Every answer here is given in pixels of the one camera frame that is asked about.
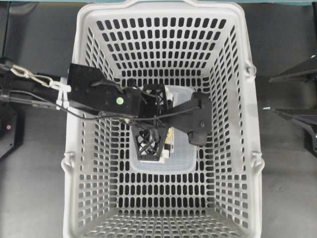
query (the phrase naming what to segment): white plastic basket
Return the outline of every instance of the white plastic basket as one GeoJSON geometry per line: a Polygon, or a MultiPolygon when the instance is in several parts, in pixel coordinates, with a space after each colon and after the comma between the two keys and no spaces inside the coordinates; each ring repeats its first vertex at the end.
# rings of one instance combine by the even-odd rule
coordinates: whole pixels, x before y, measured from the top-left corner
{"type": "Polygon", "coordinates": [[[260,237],[256,69],[238,5],[87,5],[78,13],[73,62],[99,67],[123,86],[134,77],[139,86],[160,82],[208,93],[212,130],[197,148],[194,172],[142,174],[129,164],[127,126],[68,115],[65,238],[260,237]]]}

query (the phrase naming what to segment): green led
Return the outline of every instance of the green led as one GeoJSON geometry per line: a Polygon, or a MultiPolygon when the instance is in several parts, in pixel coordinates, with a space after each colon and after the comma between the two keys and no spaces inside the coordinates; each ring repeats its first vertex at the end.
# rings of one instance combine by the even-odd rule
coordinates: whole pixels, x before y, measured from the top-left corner
{"type": "Polygon", "coordinates": [[[122,105],[124,103],[124,100],[121,97],[118,97],[116,101],[118,105],[122,105]]]}

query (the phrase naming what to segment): clear plastic container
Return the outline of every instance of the clear plastic container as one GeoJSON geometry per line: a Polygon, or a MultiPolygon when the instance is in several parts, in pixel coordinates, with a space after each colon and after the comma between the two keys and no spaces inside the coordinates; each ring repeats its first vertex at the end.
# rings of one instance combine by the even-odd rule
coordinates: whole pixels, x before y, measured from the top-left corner
{"type": "MultiPolygon", "coordinates": [[[[173,105],[177,106],[191,99],[193,89],[182,86],[167,86],[173,94],[173,105]]],[[[197,147],[188,143],[188,136],[174,129],[174,151],[164,162],[139,161],[134,140],[130,133],[130,164],[135,172],[153,175],[177,175],[192,172],[196,165],[197,147]]]]}

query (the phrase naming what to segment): dark gray floor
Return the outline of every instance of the dark gray floor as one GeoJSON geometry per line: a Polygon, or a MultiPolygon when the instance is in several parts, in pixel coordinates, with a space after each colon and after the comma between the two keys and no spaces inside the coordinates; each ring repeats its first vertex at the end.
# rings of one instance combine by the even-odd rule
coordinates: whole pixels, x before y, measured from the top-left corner
{"type": "MultiPolygon", "coordinates": [[[[13,5],[6,55],[32,71],[66,75],[81,4],[13,5]]],[[[317,105],[313,84],[268,84],[268,75],[316,52],[311,6],[244,4],[258,69],[263,172],[263,238],[317,234],[317,158],[304,131],[262,107],[317,105]]],[[[61,238],[65,114],[22,107],[23,145],[0,161],[0,238],[61,238]]]]}

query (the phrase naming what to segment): basket handle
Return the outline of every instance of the basket handle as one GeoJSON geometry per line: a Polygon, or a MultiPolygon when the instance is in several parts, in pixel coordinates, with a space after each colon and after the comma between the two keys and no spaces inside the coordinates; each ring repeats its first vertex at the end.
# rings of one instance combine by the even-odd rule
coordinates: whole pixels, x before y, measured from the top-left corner
{"type": "MultiPolygon", "coordinates": [[[[138,2],[146,2],[146,1],[156,1],[156,2],[159,2],[159,1],[170,1],[170,0],[127,0],[127,1],[124,1],[122,2],[122,4],[124,4],[126,7],[128,6],[131,6],[135,3],[138,3],[138,2]]],[[[173,1],[183,1],[183,2],[186,2],[190,5],[193,5],[193,6],[198,6],[199,2],[196,1],[196,0],[173,0],[173,1]]]]}

